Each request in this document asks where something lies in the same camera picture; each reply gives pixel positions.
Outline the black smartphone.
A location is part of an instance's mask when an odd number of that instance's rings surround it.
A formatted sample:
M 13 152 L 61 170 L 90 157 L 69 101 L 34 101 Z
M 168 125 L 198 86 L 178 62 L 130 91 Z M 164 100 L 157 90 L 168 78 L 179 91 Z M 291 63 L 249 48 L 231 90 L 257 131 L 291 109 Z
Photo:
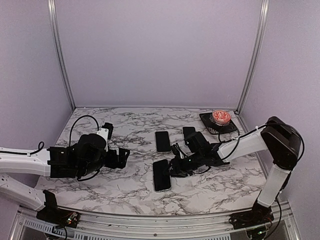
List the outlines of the black smartphone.
M 163 170 L 169 166 L 167 159 L 155 161 L 152 164 L 153 186 L 156 192 L 168 191 L 171 189 L 171 176 L 163 175 Z
M 155 132 L 156 151 L 158 153 L 168 153 L 171 151 L 169 133 L 167 131 Z

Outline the pink smartphone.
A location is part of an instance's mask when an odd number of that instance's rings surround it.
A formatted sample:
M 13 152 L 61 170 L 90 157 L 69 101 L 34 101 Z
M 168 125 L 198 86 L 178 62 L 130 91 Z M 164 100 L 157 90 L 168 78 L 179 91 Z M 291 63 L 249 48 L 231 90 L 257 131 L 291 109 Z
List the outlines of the pink smartphone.
M 184 144 L 187 145 L 187 139 L 196 132 L 196 129 L 194 126 L 184 126 L 182 128 L 182 134 L 183 134 L 183 140 Z

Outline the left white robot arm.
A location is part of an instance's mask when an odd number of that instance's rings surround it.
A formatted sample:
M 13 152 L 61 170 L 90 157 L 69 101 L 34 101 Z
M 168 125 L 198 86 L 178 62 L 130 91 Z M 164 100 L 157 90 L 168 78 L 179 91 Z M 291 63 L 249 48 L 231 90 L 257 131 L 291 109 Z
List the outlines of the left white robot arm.
M 0 152 L 0 191 L 32 210 L 43 209 L 51 222 L 58 223 L 64 215 L 57 207 L 55 194 L 30 188 L 9 177 L 10 173 L 83 182 L 94 178 L 102 168 L 123 169 L 129 155 L 130 151 L 125 148 L 109 149 L 108 136 L 99 133 L 84 134 L 76 144 L 68 147 L 49 147 L 33 152 L 13 152 L 6 148 Z

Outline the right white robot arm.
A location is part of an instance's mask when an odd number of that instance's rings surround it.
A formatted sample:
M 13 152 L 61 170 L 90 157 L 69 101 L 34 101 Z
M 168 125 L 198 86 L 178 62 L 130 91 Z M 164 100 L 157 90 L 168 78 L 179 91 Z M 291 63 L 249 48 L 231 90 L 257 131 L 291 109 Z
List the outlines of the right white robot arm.
M 184 178 L 191 176 L 194 170 L 202 166 L 220 167 L 252 153 L 269 151 L 273 166 L 255 201 L 257 206 L 247 214 L 247 219 L 252 224 L 260 223 L 267 216 L 266 208 L 273 204 L 286 187 L 306 148 L 301 134 L 276 116 L 229 140 L 209 143 L 201 132 L 196 131 L 186 138 L 186 143 L 192 154 L 181 157 L 178 146 L 173 146 L 175 157 L 163 170 L 164 175 Z

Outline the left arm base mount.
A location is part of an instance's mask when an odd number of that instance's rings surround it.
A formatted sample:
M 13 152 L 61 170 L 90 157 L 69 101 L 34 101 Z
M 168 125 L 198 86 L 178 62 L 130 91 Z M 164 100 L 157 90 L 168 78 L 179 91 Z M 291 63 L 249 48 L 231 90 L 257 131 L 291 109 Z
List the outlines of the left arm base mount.
M 80 214 L 76 211 L 59 208 L 54 193 L 48 190 L 42 192 L 45 196 L 44 208 L 37 212 L 36 218 L 62 227 L 76 228 Z

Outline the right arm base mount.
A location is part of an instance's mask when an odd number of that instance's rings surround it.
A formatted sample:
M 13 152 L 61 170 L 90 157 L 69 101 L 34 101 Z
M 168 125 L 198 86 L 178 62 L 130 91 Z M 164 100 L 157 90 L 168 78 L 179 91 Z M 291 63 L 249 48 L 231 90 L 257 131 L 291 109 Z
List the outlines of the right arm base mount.
M 271 223 L 274 219 L 270 206 L 265 207 L 255 202 L 250 210 L 232 213 L 228 221 L 237 230 Z

